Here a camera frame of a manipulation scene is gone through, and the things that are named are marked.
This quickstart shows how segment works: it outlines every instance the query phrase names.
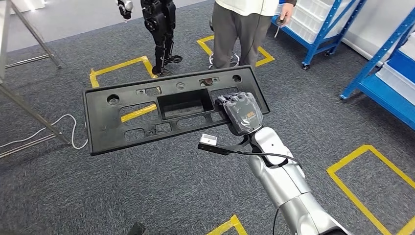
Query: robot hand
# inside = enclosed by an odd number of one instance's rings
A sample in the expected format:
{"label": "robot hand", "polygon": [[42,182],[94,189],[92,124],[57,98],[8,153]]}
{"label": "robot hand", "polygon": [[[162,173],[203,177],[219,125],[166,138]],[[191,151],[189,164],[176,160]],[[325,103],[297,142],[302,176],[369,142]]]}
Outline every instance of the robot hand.
{"label": "robot hand", "polygon": [[251,93],[238,92],[221,95],[217,98],[231,120],[229,129],[236,136],[256,131],[262,126],[262,113]]}
{"label": "robot hand", "polygon": [[131,12],[133,10],[133,2],[130,0],[117,0],[119,13],[128,20],[131,18]]}

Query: black cable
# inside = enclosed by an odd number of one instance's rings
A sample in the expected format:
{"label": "black cable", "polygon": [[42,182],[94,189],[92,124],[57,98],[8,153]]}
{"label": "black cable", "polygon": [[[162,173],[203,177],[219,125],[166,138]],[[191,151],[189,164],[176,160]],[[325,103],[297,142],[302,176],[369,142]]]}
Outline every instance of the black cable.
{"label": "black cable", "polygon": [[273,235],[275,235],[275,234],[274,234],[274,230],[275,230],[275,221],[277,220],[278,210],[279,210],[279,208],[278,208],[278,209],[277,209],[277,211],[275,212],[275,217],[274,217],[274,225],[273,225]]}
{"label": "black cable", "polygon": [[250,155],[250,156],[267,156],[267,155],[269,155],[269,156],[287,158],[287,159],[290,159],[293,162],[297,163],[299,165],[299,167],[302,169],[302,165],[301,165],[301,163],[299,163],[297,161],[297,159],[292,158],[292,157],[287,156],[287,155],[283,155],[283,154],[278,154],[278,153],[249,153],[249,152],[241,152],[241,151],[236,151],[235,153],[242,154],[242,155]]}
{"label": "black cable", "polygon": [[251,43],[251,46],[249,47],[249,50],[248,50],[248,52],[246,53],[246,55],[245,55],[245,56],[248,56],[248,55],[249,55],[249,52],[251,51],[252,46],[254,45],[254,41],[255,41],[256,32],[258,31],[259,22],[261,21],[261,16],[262,16],[262,15],[261,15],[261,13],[262,13],[262,10],[264,9],[264,2],[265,2],[265,0],[262,0],[261,11],[259,12],[258,23],[256,24],[256,29],[255,29],[255,32],[254,32],[254,38],[252,38],[252,43]]}

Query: yellow tape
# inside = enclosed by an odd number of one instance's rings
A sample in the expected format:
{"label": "yellow tape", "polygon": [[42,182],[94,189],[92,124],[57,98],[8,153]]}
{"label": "yellow tape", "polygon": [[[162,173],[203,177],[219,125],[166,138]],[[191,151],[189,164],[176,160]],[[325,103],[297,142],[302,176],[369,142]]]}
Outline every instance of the yellow tape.
{"label": "yellow tape", "polygon": [[260,60],[260,61],[257,61],[256,64],[255,64],[255,67],[261,66],[263,64],[266,64],[268,62],[271,62],[271,61],[275,60],[274,57],[272,57],[272,55],[270,55],[266,50],[264,50],[264,48],[258,47],[258,51],[261,54],[263,54],[265,56],[265,58]]}
{"label": "yellow tape", "polygon": [[90,81],[91,81],[92,87],[93,88],[99,87],[99,83],[98,83],[98,81],[96,79],[96,77],[98,75],[103,75],[104,73],[111,72],[111,71],[114,71],[114,70],[123,68],[125,66],[129,66],[129,65],[132,65],[132,64],[141,62],[141,61],[144,63],[144,66],[145,66],[145,68],[147,70],[147,73],[150,75],[150,77],[151,78],[157,78],[157,75],[154,75],[153,72],[151,71],[153,69],[153,66],[151,65],[151,63],[148,60],[147,56],[142,56],[142,57],[135,58],[135,59],[132,59],[132,60],[129,60],[129,61],[126,61],[126,62],[117,64],[117,65],[113,65],[113,66],[110,66],[108,68],[104,68],[104,69],[101,69],[101,70],[98,70],[98,71],[94,71],[93,69],[91,69]]}
{"label": "yellow tape", "polygon": [[407,223],[397,235],[410,235],[415,232],[415,216]]}
{"label": "yellow tape", "polygon": [[244,227],[242,227],[241,222],[239,222],[238,217],[236,217],[236,215],[233,215],[231,217],[231,223],[232,225],[235,227],[236,231],[238,232],[239,235],[248,235],[244,229]]}
{"label": "yellow tape", "polygon": [[230,228],[232,228],[232,222],[229,220],[223,224],[221,224],[219,227],[214,229],[212,232],[208,233],[207,235],[221,235],[224,234],[226,231],[228,231]]}
{"label": "yellow tape", "polygon": [[[415,182],[403,173],[398,167],[396,167],[391,161],[383,156],[372,145],[362,145],[346,157],[342,158],[338,163],[333,164],[327,169],[327,173],[333,179],[333,181],[339,186],[339,188],[350,198],[350,200],[362,211],[362,213],[377,227],[377,229],[383,235],[392,235],[382,223],[376,219],[376,217],[363,205],[363,203],[354,195],[354,193],[337,177],[335,174],[340,168],[351,162],[353,159],[359,157],[366,151],[371,151],[376,157],[383,161],[389,168],[391,168],[397,175],[399,175],[404,181],[411,185],[415,189]],[[407,223],[397,235],[410,235],[415,231],[415,217]]]}
{"label": "yellow tape", "polygon": [[214,35],[209,36],[209,37],[205,37],[202,39],[197,40],[197,43],[200,45],[200,47],[202,47],[202,49],[208,54],[208,55],[212,55],[212,51],[210,50],[210,48],[206,45],[205,42],[213,40],[215,38]]}
{"label": "yellow tape", "polygon": [[153,110],[156,110],[156,109],[157,109],[157,106],[155,104],[146,106],[142,109],[136,110],[132,113],[129,113],[129,114],[126,114],[126,115],[122,116],[121,117],[121,122],[126,122],[128,120],[131,120],[131,119],[136,118],[138,116],[144,115],[144,114],[149,113],[149,112],[151,112]]}
{"label": "yellow tape", "polygon": [[95,71],[93,69],[91,69],[90,81],[91,81],[92,88],[99,87],[98,81],[96,80],[96,74],[95,74]]}
{"label": "yellow tape", "polygon": [[226,231],[231,229],[232,227],[235,227],[236,231],[239,235],[248,235],[242,227],[241,222],[239,222],[238,217],[236,215],[233,215],[231,219],[223,224],[221,224],[219,227],[214,229],[212,232],[208,233],[207,235],[221,235],[224,234]]}
{"label": "yellow tape", "polygon": [[[208,55],[212,55],[212,50],[206,45],[206,42],[207,41],[210,41],[210,40],[213,40],[215,38],[215,36],[214,35],[212,35],[212,36],[209,36],[209,37],[205,37],[205,38],[202,38],[202,39],[199,39],[199,40],[196,40],[196,42],[200,45],[200,47],[208,54]],[[262,48],[262,47],[258,47],[258,51],[261,53],[261,54],[263,54],[264,55],[264,59],[262,59],[262,60],[260,60],[260,61],[257,61],[256,62],[256,64],[255,64],[255,66],[256,67],[258,67],[258,66],[261,66],[261,65],[263,65],[263,64],[266,64],[266,63],[268,63],[268,62],[271,62],[271,61],[273,61],[273,60],[275,60],[274,59],[274,57],[272,57],[272,55],[270,55],[266,50],[264,50],[264,48]]]}

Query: white shirt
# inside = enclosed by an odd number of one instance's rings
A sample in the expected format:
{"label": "white shirt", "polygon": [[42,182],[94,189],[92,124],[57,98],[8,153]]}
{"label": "white shirt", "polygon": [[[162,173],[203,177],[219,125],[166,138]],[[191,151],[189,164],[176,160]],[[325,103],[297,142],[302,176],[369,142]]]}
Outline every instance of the white shirt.
{"label": "white shirt", "polygon": [[252,13],[274,16],[279,0],[216,0],[216,3],[242,16]]}

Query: mounting hole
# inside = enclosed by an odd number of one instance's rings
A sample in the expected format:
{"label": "mounting hole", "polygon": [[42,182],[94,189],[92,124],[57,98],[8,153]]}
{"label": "mounting hole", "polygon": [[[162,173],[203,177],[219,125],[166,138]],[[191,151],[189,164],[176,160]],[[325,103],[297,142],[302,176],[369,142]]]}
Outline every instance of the mounting hole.
{"label": "mounting hole", "polygon": [[234,75],[234,76],[232,76],[232,78],[233,78],[234,82],[236,82],[236,83],[241,82],[241,76],[239,76],[239,75]]}
{"label": "mounting hole", "polygon": [[118,104],[119,102],[119,96],[116,94],[112,94],[107,98],[107,102],[111,105]]}

